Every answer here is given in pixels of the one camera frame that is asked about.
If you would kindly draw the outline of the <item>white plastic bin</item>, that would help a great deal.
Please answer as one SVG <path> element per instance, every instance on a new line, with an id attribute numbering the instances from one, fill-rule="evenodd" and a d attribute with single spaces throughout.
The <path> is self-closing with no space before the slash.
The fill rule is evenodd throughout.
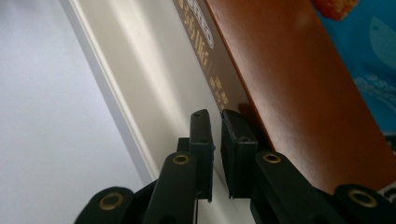
<path id="1" fill-rule="evenodd" d="M 60 0 L 144 184 L 156 179 L 191 114 L 221 118 L 172 0 Z"/>

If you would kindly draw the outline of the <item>blue snack pouch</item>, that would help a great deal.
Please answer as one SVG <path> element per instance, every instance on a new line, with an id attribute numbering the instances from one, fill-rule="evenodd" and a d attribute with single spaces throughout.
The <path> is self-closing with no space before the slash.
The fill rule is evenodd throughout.
<path id="1" fill-rule="evenodd" d="M 310 0 L 389 144 L 396 149 L 396 0 Z"/>

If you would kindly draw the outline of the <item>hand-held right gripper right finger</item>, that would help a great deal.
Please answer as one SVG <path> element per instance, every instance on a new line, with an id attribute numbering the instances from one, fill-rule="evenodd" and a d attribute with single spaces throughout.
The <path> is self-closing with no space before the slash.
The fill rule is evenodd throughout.
<path id="1" fill-rule="evenodd" d="M 343 219 L 284 155 L 259 145 L 246 119 L 221 114 L 221 157 L 229 196 L 249 199 L 256 224 L 343 224 Z"/>

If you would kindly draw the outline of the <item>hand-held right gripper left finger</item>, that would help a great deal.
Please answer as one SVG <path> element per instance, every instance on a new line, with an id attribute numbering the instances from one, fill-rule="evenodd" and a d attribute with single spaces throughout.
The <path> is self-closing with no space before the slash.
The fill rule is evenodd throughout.
<path id="1" fill-rule="evenodd" d="M 143 224 L 194 224 L 198 200 L 212 201 L 214 150 L 209 113 L 191 114 L 190 136 L 166 157 Z"/>

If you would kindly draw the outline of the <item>copper brown long box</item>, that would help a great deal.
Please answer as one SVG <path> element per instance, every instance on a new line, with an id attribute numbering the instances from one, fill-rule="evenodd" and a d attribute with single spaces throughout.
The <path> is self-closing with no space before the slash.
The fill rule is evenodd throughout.
<path id="1" fill-rule="evenodd" d="M 173 0 L 220 110 L 316 188 L 380 190 L 396 157 L 310 0 Z"/>

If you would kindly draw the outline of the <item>white table mat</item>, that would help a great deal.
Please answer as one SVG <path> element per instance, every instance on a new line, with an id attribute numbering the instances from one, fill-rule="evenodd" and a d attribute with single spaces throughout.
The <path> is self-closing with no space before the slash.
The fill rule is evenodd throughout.
<path id="1" fill-rule="evenodd" d="M 0 0 L 0 224 L 74 224 L 142 185 L 60 0 Z"/>

